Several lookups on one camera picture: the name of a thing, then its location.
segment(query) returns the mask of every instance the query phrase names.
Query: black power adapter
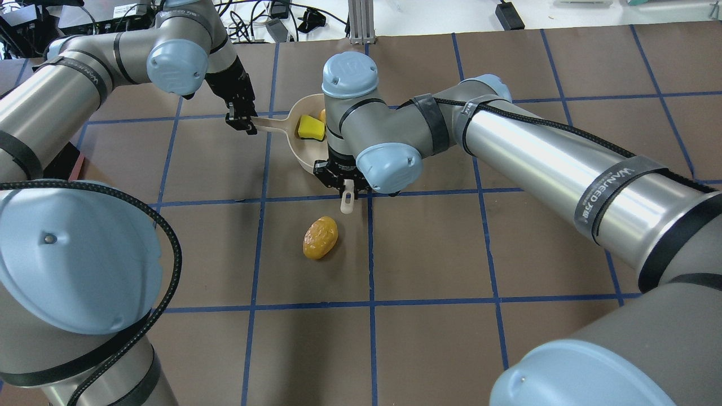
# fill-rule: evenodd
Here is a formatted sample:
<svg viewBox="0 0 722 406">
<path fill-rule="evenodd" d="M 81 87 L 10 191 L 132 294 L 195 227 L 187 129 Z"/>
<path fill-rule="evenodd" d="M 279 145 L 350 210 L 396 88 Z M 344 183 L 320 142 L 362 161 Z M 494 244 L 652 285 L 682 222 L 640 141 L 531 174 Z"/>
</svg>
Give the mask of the black power adapter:
<svg viewBox="0 0 722 406">
<path fill-rule="evenodd" d="M 521 21 L 519 13 L 511 2 L 502 0 L 501 4 L 497 4 L 496 15 L 504 31 L 524 29 L 524 21 Z"/>
</svg>

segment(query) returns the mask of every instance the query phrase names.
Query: yellow sponge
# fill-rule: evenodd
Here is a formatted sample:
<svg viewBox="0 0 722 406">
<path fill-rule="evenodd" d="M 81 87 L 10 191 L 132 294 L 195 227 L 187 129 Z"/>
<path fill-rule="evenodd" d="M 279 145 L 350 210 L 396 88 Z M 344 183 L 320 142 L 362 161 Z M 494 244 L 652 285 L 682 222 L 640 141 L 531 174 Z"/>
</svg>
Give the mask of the yellow sponge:
<svg viewBox="0 0 722 406">
<path fill-rule="evenodd" d="M 322 121 L 304 114 L 298 123 L 298 136 L 303 139 L 323 141 L 326 136 L 326 126 Z"/>
</svg>

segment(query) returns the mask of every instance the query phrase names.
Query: orange object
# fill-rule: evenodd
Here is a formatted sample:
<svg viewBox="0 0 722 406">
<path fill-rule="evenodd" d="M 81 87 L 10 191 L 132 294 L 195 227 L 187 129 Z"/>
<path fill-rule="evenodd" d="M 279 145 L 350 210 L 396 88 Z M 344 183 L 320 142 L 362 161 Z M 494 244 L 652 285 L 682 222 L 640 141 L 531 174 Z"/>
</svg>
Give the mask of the orange object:
<svg viewBox="0 0 722 406">
<path fill-rule="evenodd" d="M 334 219 L 323 216 L 316 220 L 303 237 L 303 254 L 310 259 L 321 259 L 329 253 L 339 239 L 339 228 Z"/>
</svg>

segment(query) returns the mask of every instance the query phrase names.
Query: white label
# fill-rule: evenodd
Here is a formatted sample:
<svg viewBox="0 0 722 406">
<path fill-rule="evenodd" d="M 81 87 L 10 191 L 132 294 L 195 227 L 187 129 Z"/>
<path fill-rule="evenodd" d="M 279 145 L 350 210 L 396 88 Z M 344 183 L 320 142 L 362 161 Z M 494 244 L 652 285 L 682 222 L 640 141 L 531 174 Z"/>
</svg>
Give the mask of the white label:
<svg viewBox="0 0 722 406">
<path fill-rule="evenodd" d="M 121 18 L 122 16 L 129 16 L 129 15 L 138 15 L 138 9 L 143 7 L 142 5 L 138 5 L 137 3 L 130 3 L 126 4 L 124 6 L 116 6 L 113 9 L 113 18 Z"/>
</svg>

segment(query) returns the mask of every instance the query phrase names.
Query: yellow oval object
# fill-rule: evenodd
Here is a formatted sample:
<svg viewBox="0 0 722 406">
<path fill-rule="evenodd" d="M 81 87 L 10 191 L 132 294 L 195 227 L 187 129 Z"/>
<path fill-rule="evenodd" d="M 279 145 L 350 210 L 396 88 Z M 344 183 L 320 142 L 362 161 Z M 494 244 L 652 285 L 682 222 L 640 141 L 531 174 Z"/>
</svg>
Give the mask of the yellow oval object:
<svg viewBox="0 0 722 406">
<path fill-rule="evenodd" d="M 303 254 L 311 259 L 321 259 L 336 245 L 339 228 L 334 219 L 323 216 L 316 220 L 303 237 Z"/>
</svg>

